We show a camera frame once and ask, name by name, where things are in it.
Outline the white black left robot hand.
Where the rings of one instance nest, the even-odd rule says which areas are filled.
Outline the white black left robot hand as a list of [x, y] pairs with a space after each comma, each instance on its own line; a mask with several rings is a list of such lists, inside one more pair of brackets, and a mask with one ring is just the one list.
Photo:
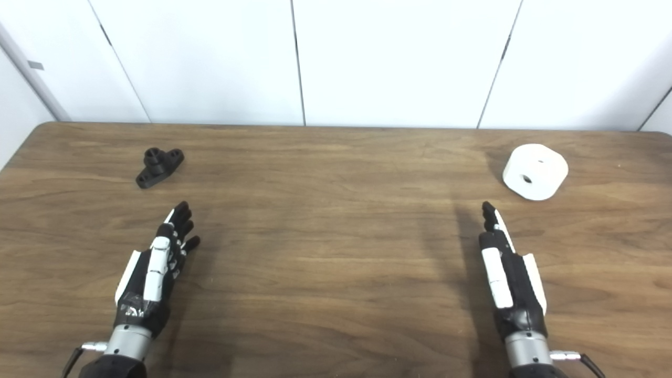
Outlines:
[[139, 326], [156, 338], [171, 315], [170, 298], [188, 256], [200, 244], [187, 201], [171, 210], [148, 249], [132, 252], [115, 292], [114, 327]]

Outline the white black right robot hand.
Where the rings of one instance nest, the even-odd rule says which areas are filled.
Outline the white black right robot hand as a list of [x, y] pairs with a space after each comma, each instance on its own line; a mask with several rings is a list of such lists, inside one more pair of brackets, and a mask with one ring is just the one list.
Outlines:
[[478, 244], [500, 338], [517, 332], [547, 337], [547, 300], [533, 254], [516, 252], [501, 213], [488, 201], [482, 204], [482, 215], [485, 230], [478, 235]]

